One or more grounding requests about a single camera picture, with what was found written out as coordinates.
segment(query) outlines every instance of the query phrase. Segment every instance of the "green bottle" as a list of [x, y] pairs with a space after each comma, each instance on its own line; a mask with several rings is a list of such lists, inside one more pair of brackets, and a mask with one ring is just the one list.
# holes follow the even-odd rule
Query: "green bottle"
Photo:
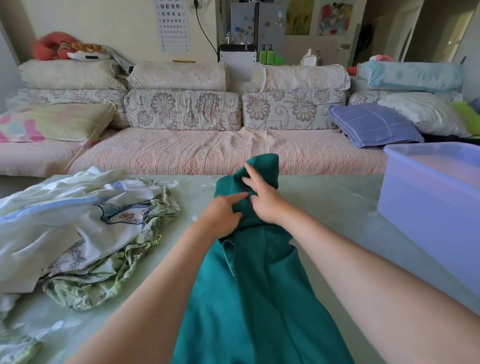
[[268, 52], [267, 52], [267, 64], [275, 64], [275, 51], [272, 49], [272, 45], [268, 47]]
[[262, 44], [262, 50], [260, 51], [260, 63], [267, 63], [267, 51], [265, 50], [265, 44]]

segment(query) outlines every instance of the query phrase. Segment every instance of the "hand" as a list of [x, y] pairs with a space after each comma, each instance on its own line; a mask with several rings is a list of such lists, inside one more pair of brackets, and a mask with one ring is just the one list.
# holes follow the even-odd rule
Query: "hand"
[[232, 233], [242, 218], [241, 212], [232, 212], [232, 205], [248, 196], [248, 192], [217, 196], [207, 206], [195, 224], [201, 227], [213, 240], [223, 238]]
[[250, 164], [245, 163], [245, 168], [250, 178], [242, 177], [242, 181], [258, 194], [250, 197], [255, 213], [265, 222], [281, 225], [281, 215], [288, 209], [289, 203]]

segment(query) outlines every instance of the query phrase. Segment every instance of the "pile of laundry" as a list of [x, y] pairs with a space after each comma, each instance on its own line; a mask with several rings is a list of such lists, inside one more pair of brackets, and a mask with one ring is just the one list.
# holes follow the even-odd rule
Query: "pile of laundry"
[[95, 167], [0, 199], [0, 363], [26, 363], [42, 347], [4, 323], [22, 293], [38, 286], [73, 310], [102, 304], [179, 213], [166, 186]]

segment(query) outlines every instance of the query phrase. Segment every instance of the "table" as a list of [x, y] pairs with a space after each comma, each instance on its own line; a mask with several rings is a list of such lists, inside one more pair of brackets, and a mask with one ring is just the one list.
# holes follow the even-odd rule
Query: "table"
[[[49, 180], [58, 180], [54, 176]], [[196, 220], [213, 198], [219, 176], [142, 176], [170, 186], [182, 208], [181, 215], [162, 231], [162, 240], [126, 282], [123, 292], [105, 304], [75, 312], [54, 303], [42, 291], [25, 294], [12, 312], [10, 323], [27, 323], [44, 336], [44, 347], [33, 363], [63, 363], [98, 329], [157, 266], [183, 230]], [[405, 268], [457, 299], [480, 315], [480, 299], [433, 260], [376, 210], [382, 175], [280, 176], [280, 192], [331, 228], [363, 247]], [[357, 364], [384, 363], [330, 290], [302, 249], [300, 258], [318, 299], [336, 321]]]

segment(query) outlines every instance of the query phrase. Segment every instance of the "plastic storage box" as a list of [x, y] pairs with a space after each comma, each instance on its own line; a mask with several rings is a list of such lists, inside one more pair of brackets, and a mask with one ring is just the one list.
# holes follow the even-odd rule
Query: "plastic storage box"
[[385, 147], [378, 211], [480, 297], [480, 146]]

